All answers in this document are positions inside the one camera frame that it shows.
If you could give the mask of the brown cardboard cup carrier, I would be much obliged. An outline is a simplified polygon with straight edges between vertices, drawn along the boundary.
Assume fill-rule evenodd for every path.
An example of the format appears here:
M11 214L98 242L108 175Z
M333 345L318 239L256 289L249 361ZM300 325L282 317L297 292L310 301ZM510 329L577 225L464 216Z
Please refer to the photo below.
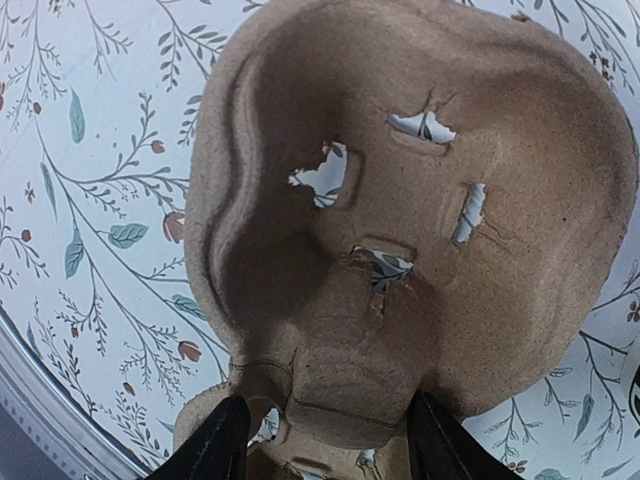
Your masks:
M616 96L541 25L452 1L272 1L203 93L188 279L251 414L245 479L413 479L418 391L462 425L552 370L634 208Z

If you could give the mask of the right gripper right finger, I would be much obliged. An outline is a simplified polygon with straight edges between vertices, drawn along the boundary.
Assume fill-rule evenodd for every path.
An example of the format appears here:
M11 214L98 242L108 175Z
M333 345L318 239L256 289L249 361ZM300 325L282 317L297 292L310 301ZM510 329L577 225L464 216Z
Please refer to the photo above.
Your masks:
M411 402L407 440L413 479L495 478L495 459L429 393Z

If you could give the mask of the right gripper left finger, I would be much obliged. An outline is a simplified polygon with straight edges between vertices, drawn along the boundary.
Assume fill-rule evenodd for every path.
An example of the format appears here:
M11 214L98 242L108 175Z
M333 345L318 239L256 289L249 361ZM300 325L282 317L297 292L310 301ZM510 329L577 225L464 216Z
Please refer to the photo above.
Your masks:
M147 480L243 480L251 414L238 395L223 399Z

